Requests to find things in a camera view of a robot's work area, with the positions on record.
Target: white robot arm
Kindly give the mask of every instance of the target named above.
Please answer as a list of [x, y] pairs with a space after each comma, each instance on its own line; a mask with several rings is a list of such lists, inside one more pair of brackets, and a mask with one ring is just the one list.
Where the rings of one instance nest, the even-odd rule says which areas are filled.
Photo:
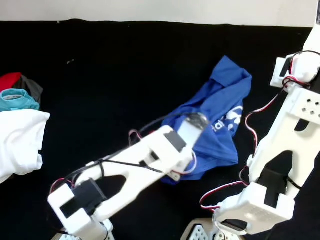
[[[271, 86], [282, 88], [284, 78], [290, 74], [302, 83], [311, 82], [311, 87], [305, 89], [290, 82], [284, 88], [288, 95], [280, 112], [267, 136], [247, 160], [250, 184], [240, 194], [217, 205], [213, 216], [216, 231], [253, 235], [293, 217], [294, 199], [314, 169], [320, 151], [319, 40], [320, 26], [316, 24], [302, 52], [277, 59]], [[298, 131], [301, 121], [307, 126]], [[265, 168], [284, 151], [292, 151], [288, 176]]]
[[[81, 240], [113, 239], [108, 219], [157, 180], [169, 175], [178, 181], [178, 173], [193, 159], [196, 164], [192, 148], [207, 125], [204, 115], [192, 113], [178, 132], [163, 126], [120, 153], [87, 164], [74, 188], [63, 184], [52, 191], [48, 202], [68, 234]], [[118, 194], [107, 199], [95, 180], [115, 175], [124, 176], [126, 182]]]

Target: white plastic part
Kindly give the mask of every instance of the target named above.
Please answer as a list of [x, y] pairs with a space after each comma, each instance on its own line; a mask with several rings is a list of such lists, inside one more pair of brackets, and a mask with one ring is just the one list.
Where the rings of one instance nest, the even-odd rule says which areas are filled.
[[[300, 119], [310, 121], [303, 131], [295, 131]], [[292, 151], [289, 177], [302, 187], [314, 169], [320, 151], [320, 95], [304, 88], [292, 88], [268, 135], [247, 160], [250, 182], [255, 182], [265, 165], [284, 151]], [[287, 196], [295, 198], [299, 189], [290, 182]]]
[[227, 232], [227, 231], [218, 231], [214, 238], [213, 236], [210, 238], [210, 240], [241, 240], [242, 238], [240, 236], [237, 236], [231, 232]]
[[[316, 24], [303, 46], [303, 51], [315, 51], [320, 53], [320, 25]], [[293, 59], [292, 74], [300, 81], [309, 83], [318, 74], [320, 67], [320, 55], [312, 52], [304, 52]]]
[[[196, 124], [191, 120], [190, 116], [188, 116], [181, 124], [180, 128], [178, 129], [177, 133], [178, 135], [184, 140], [186, 145], [192, 149], [196, 142], [198, 141], [199, 137], [204, 131], [205, 126], [201, 124], [197, 124], [198, 121], [196, 121]], [[180, 162], [173, 170], [182, 173], [186, 170], [190, 162], [184, 161]], [[167, 175], [178, 182], [181, 178], [181, 175], [176, 172], [169, 172]]]
[[[103, 222], [103, 224], [108, 229], [108, 237], [104, 238], [103, 240], [115, 240], [114, 235], [112, 234], [114, 226], [112, 225], [111, 221], [109, 219], [107, 219]], [[77, 236], [61, 235], [61, 237], [59, 237], [59, 238], [55, 237], [52, 240], [81, 240], [81, 239]]]
[[209, 240], [209, 237], [201, 224], [194, 227], [188, 240]]
[[286, 62], [286, 59], [287, 58], [282, 58], [282, 57], [277, 57], [276, 58], [276, 62], [275, 62], [275, 67], [274, 67], [274, 71], [273, 71], [273, 75], [272, 75], [272, 79], [271, 79], [271, 82], [270, 82], [270, 86], [272, 87], [275, 87], [275, 88], [282, 88], [283, 87], [283, 80], [285, 78], [284, 77], [281, 77], [280, 74], [281, 74], [281, 71], [285, 65], [285, 62]]
[[48, 202], [69, 234], [80, 237], [82, 240], [103, 240], [107, 230], [100, 224], [102, 221], [90, 217], [83, 208], [68, 218], [61, 211], [61, 207], [74, 197], [69, 186], [64, 184], [49, 195]]
[[[274, 227], [275, 224], [290, 220], [293, 217], [295, 201], [293, 198], [280, 194], [276, 208], [265, 205], [267, 188], [252, 182], [240, 194], [228, 197], [220, 202], [214, 213], [219, 229], [242, 236], [258, 234]], [[243, 231], [237, 231], [221, 222], [227, 219], [237, 219], [247, 222]]]

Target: cable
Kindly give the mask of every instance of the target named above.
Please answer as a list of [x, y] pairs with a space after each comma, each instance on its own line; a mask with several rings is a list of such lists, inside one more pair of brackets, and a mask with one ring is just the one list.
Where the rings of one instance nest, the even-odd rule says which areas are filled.
[[299, 81], [294, 75], [288, 75], [282, 81], [282, 89], [281, 89], [281, 91], [277, 95], [275, 95], [273, 97], [273, 99], [267, 105], [265, 105], [262, 108], [259, 108], [259, 109], [256, 109], [254, 111], [249, 112], [249, 114], [245, 117], [245, 120], [244, 120], [245, 126], [252, 133], [253, 139], [254, 139], [253, 156], [255, 155], [255, 153], [257, 151], [259, 139], [258, 139], [257, 132], [252, 127], [249, 126], [248, 119], [253, 114], [261, 113], [261, 112], [265, 111], [267, 108], [269, 108], [274, 103], [274, 101], [279, 97], [279, 95], [284, 91], [284, 89], [288, 87], [288, 83], [296, 83], [296, 84], [298, 84], [298, 85], [300, 85], [302, 87], [310, 86], [310, 84], [308, 84], [308, 83]]
[[[55, 186], [56, 186], [56, 184], [58, 184], [59, 182], [61, 182], [61, 181], [64, 181], [65, 180], [65, 178], [59, 178], [58, 180], [56, 180], [52, 185], [51, 185], [51, 187], [50, 187], [50, 194], [53, 192], [53, 190], [55, 189]], [[66, 180], [66, 182], [68, 182], [68, 183], [70, 183], [71, 184], [71, 187], [72, 188], [74, 188], [75, 187], [75, 184], [74, 184], [74, 182], [72, 182], [72, 181], [70, 181], [70, 180]]]
[[295, 53], [292, 58], [291, 58], [291, 61], [290, 61], [290, 67], [289, 67], [289, 74], [291, 75], [292, 74], [292, 68], [293, 68], [293, 64], [294, 64], [294, 58], [297, 56], [297, 55], [300, 55], [300, 54], [303, 54], [303, 53], [313, 53], [313, 54], [317, 54], [320, 56], [320, 53], [317, 52], [317, 51], [311, 51], [311, 50], [305, 50], [305, 51], [298, 51], [297, 53]]
[[218, 191], [220, 191], [220, 190], [222, 190], [222, 189], [224, 189], [224, 188], [228, 188], [228, 187], [231, 187], [231, 186], [235, 186], [235, 185], [245, 185], [242, 181], [235, 181], [235, 182], [231, 182], [231, 183], [228, 183], [228, 184], [225, 184], [225, 185], [222, 185], [222, 186], [219, 186], [219, 187], [217, 187], [217, 188], [215, 188], [215, 189], [213, 189], [213, 190], [211, 190], [211, 191], [208, 191], [207, 193], [205, 193], [202, 197], [201, 197], [201, 199], [200, 199], [200, 201], [199, 201], [199, 204], [200, 204], [200, 206], [201, 206], [201, 208], [202, 209], [204, 209], [204, 210], [209, 210], [209, 211], [211, 211], [211, 212], [215, 212], [215, 210], [216, 209], [219, 209], [220, 208], [220, 206], [218, 206], [218, 205], [214, 205], [214, 206], [203, 206], [202, 205], [202, 203], [203, 203], [203, 201], [207, 198], [207, 197], [209, 197], [210, 195], [212, 195], [212, 194], [214, 194], [214, 193], [216, 193], [216, 192], [218, 192]]
[[128, 134], [128, 140], [129, 140], [129, 147], [131, 147], [131, 135], [132, 134], [136, 134], [137, 138], [141, 141], [142, 139], [142, 136], [141, 134], [138, 132], [138, 130], [135, 130], [135, 129], [132, 129], [129, 131], [129, 134]]
[[193, 156], [193, 161], [194, 161], [194, 164], [192, 166], [192, 168], [190, 170], [187, 170], [187, 171], [183, 171], [183, 172], [179, 172], [179, 171], [175, 171], [175, 170], [172, 170], [172, 172], [176, 173], [176, 174], [180, 174], [180, 175], [188, 175], [188, 174], [191, 174], [196, 168], [197, 168], [197, 164], [198, 164], [198, 160], [197, 160], [197, 156], [196, 156], [196, 153], [195, 151], [192, 150], [192, 156]]
[[243, 178], [242, 178], [242, 173], [244, 172], [244, 170], [248, 169], [248, 166], [245, 166], [242, 168], [242, 170], [239, 172], [239, 179], [240, 181], [243, 183], [243, 185], [245, 185], [246, 187], [248, 187], [250, 185], [250, 183], [246, 182]]
[[248, 119], [250, 118], [251, 115], [255, 114], [255, 113], [261, 113], [263, 112], [264, 110], [266, 110], [267, 108], [269, 108], [271, 106], [271, 104], [278, 98], [278, 96], [280, 95], [279, 92], [267, 105], [265, 105], [264, 107], [262, 108], [259, 108], [259, 109], [256, 109], [254, 111], [251, 111], [249, 112], [249, 114], [245, 117], [244, 119], [244, 124], [246, 126], [246, 128], [252, 133], [253, 135], [253, 139], [254, 139], [254, 149], [253, 149], [253, 155], [256, 153], [256, 150], [257, 150], [257, 147], [258, 147], [258, 135], [257, 135], [257, 132], [249, 126], [248, 124]]

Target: white cloth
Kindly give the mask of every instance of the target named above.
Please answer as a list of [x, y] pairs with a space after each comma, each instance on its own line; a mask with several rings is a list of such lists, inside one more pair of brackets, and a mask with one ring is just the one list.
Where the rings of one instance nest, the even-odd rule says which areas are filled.
[[12, 174], [41, 169], [38, 150], [49, 117], [47, 112], [32, 109], [0, 112], [0, 184]]

